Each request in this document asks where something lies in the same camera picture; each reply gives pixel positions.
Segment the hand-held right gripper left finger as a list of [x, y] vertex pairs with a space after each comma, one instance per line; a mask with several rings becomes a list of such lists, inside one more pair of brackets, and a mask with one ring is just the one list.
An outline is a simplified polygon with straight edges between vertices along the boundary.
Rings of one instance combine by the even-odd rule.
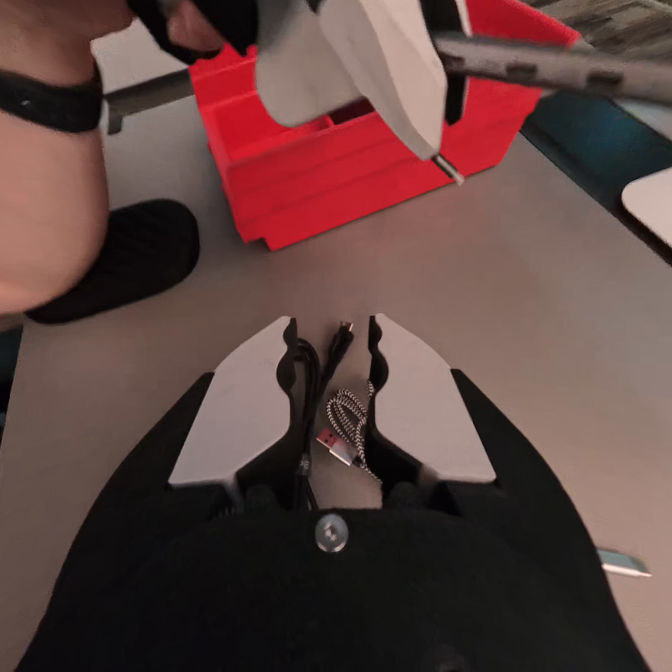
[[234, 505], [266, 485], [292, 505], [302, 448], [291, 390], [296, 380], [297, 321], [281, 316], [223, 359], [168, 483], [217, 484]]

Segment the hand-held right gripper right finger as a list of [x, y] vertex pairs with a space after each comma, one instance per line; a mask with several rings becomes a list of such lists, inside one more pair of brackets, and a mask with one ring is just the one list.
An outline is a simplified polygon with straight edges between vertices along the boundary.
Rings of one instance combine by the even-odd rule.
[[382, 313], [370, 317], [365, 460], [387, 498], [411, 483], [427, 498], [442, 483], [492, 484], [497, 476], [452, 367]]

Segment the person's left forearm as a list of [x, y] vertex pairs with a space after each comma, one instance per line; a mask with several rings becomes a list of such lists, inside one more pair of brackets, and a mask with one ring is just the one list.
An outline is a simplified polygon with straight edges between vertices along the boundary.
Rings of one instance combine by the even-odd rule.
[[1, 315], [74, 288], [101, 251], [109, 209], [99, 129], [67, 134], [1, 113]]

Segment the person's left hand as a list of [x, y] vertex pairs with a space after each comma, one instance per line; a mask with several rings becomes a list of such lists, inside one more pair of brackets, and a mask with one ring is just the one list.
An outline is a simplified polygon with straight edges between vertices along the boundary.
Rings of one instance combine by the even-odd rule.
[[136, 16], [128, 1], [2, 1], [1, 69], [53, 82], [88, 79], [91, 43]]

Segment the red plastic bin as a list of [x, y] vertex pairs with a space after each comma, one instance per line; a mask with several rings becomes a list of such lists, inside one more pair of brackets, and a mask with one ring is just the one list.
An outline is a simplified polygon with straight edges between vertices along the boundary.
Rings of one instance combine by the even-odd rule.
[[[578, 31], [521, 1], [467, 1], [477, 36], [575, 46]], [[367, 102], [295, 129], [257, 93], [256, 48], [231, 46], [189, 67], [208, 149], [246, 243], [277, 250], [452, 183], [418, 160]], [[540, 89], [468, 80], [462, 118], [444, 124], [442, 153], [470, 177], [500, 164]]]

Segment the black wrist rest pad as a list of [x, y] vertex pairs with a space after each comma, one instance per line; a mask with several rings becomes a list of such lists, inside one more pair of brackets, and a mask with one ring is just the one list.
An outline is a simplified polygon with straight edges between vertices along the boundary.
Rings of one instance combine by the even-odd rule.
[[197, 219], [184, 204], [153, 199], [119, 208], [83, 279], [26, 315], [39, 324], [67, 324], [134, 304], [176, 287], [199, 257]]

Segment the dark desk mat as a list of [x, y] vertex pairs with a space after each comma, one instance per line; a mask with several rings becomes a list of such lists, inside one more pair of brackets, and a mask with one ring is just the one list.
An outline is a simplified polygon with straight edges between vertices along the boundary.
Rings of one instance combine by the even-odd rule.
[[521, 134], [671, 265], [671, 246], [622, 203], [631, 182], [671, 167], [671, 141], [607, 99], [558, 92], [540, 100]]

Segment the black wristband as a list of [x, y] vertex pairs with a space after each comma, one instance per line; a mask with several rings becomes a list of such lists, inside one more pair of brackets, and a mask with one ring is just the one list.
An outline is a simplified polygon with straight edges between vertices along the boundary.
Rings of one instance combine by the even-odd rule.
[[103, 111], [102, 78], [72, 86], [50, 85], [15, 72], [1, 71], [1, 111], [25, 122], [67, 134], [98, 128]]

